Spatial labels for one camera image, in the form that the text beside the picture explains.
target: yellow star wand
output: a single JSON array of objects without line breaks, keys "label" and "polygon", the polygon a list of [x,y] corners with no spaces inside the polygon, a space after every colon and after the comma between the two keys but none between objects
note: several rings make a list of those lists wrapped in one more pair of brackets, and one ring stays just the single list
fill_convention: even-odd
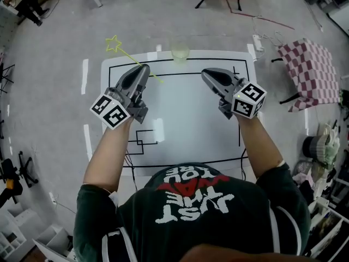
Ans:
[{"label": "yellow star wand", "polygon": [[[128,56],[130,59],[132,59],[134,62],[136,62],[139,66],[142,66],[141,63],[139,63],[136,59],[134,59],[132,56],[130,56],[127,52],[125,52],[120,46],[122,45],[122,43],[118,40],[118,37],[116,35],[114,35],[113,38],[111,39],[105,39],[107,42],[107,49],[106,51],[114,51],[114,52],[118,52],[121,51],[123,54],[125,54],[126,56]],[[109,42],[110,41],[115,41],[117,43],[115,49],[113,49],[112,47],[109,47]],[[151,73],[151,76],[156,77],[161,83],[163,83],[163,80],[160,80],[160,78],[154,74]]]}]

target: yellow star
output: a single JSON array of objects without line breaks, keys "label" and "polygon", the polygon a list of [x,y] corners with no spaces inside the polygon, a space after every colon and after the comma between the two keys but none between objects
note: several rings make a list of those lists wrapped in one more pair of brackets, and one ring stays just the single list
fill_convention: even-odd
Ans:
[{"label": "yellow star", "polygon": [[[122,45],[122,43],[118,40],[118,37],[116,35],[114,35],[114,37],[111,38],[111,39],[105,39],[105,40],[107,41],[107,44],[108,44],[106,51],[111,51],[112,50],[114,52],[117,52],[118,49],[121,49],[120,46]],[[112,47],[109,47],[109,42],[110,41],[115,41],[117,43],[115,49],[113,49]]]}]

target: dark green t-shirt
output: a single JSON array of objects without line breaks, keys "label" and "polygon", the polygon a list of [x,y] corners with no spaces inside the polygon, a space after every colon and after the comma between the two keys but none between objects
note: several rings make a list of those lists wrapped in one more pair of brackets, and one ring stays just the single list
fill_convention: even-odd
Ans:
[{"label": "dark green t-shirt", "polygon": [[101,261],[102,238],[117,227],[125,227],[138,261],[148,262],[179,261],[202,243],[266,253],[277,241],[281,253],[297,254],[308,240],[308,207],[287,165],[253,184],[204,164],[180,164],[156,173],[117,209],[109,195],[89,184],[79,191],[74,249],[80,262]]}]

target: floor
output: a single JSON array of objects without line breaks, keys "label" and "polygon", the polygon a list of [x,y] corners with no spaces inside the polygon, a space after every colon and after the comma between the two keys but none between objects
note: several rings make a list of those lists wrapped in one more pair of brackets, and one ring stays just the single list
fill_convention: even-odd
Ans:
[{"label": "floor", "polygon": [[[8,94],[1,96],[2,117],[5,119],[2,150],[18,164],[17,153],[32,156],[32,170],[39,184],[19,197],[48,223],[58,222],[68,232],[74,227],[76,197],[88,164],[83,125],[89,124],[92,149],[102,131],[89,111],[100,92],[101,63],[115,57],[105,52],[105,38],[115,34],[129,54],[155,51],[161,44],[169,50],[173,38],[186,41],[191,49],[247,51],[252,44],[252,18],[230,12],[225,0],[101,0],[97,8],[92,0],[60,0],[54,12],[41,27],[25,20],[17,29],[7,63],[15,63],[15,83]],[[50,7],[57,0],[48,2]],[[229,0],[236,12],[236,0]],[[241,0],[243,13],[261,15],[294,28],[255,20],[259,34],[282,34],[285,43],[309,38],[326,46],[333,54],[338,75],[349,74],[349,38],[316,6],[313,11],[322,24],[321,32],[303,0]],[[271,64],[277,52],[270,40],[262,41],[265,54],[255,62],[257,81],[268,91],[263,107],[264,125],[286,162],[293,168],[300,157],[306,136],[304,112],[287,112],[290,103],[279,105],[296,92],[281,62]],[[89,59],[86,94],[81,95],[82,61]],[[349,83],[341,82],[345,88]],[[333,123],[340,119],[337,105],[321,105],[309,109],[309,134],[317,131],[318,121]],[[341,150],[346,145],[346,127],[341,123]],[[240,175],[240,171],[231,172]],[[137,186],[147,177],[136,179]],[[61,205],[53,206],[49,192]],[[132,178],[120,181],[123,203],[134,192]]]}]

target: power strip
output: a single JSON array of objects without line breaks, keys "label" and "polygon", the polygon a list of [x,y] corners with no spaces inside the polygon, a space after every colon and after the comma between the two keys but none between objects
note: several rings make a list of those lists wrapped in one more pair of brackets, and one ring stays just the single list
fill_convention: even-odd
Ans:
[{"label": "power strip", "polygon": [[258,35],[252,35],[252,38],[256,51],[264,51],[264,47],[261,43],[261,38]]}]

